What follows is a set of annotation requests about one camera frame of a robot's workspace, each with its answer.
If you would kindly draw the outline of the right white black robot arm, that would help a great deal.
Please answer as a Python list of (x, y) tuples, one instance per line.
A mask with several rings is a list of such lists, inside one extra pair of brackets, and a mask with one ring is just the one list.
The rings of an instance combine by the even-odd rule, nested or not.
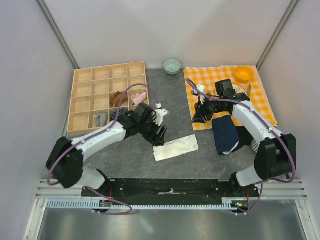
[(206, 123), (214, 114), (228, 112), (239, 120), (258, 145), (252, 166), (235, 174), (236, 180), (229, 184), (235, 197), (242, 196), (247, 186), (262, 184), (268, 180), (281, 182), (280, 176), (291, 174), (286, 183), (296, 178), (297, 140), (292, 134), (284, 134), (272, 126), (255, 108), (245, 93), (236, 93), (230, 79), (215, 83), (217, 97), (206, 94), (204, 85), (186, 80), (191, 93), (198, 97), (193, 123)]

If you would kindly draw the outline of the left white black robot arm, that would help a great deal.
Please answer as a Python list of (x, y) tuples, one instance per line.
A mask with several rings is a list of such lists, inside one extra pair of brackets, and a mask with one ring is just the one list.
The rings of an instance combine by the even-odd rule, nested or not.
[(110, 191), (109, 179), (98, 169), (86, 168), (85, 161), (107, 146), (137, 134), (154, 147), (163, 146), (167, 131), (163, 120), (168, 113), (164, 108), (153, 109), (141, 103), (134, 111), (117, 110), (113, 121), (87, 135), (72, 140), (59, 138), (46, 163), (49, 177), (65, 189), (80, 185), (92, 188), (99, 197), (106, 196)]

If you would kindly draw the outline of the white cloth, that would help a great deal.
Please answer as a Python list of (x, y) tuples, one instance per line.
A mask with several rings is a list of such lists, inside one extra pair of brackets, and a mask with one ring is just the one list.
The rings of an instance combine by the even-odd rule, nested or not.
[(156, 162), (175, 158), (181, 155), (195, 152), (199, 149), (195, 134), (185, 136), (165, 143), (163, 146), (153, 147), (153, 155)]

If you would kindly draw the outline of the brown underwear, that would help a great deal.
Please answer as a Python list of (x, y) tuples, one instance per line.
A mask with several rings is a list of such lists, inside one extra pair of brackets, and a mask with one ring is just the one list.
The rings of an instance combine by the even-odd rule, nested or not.
[[(123, 95), (122, 91), (117, 91), (110, 97), (110, 106), (112, 108), (117, 108), (119, 106), (122, 95)], [(127, 101), (128, 101), (128, 94), (125, 93), (121, 103), (124, 104)]]

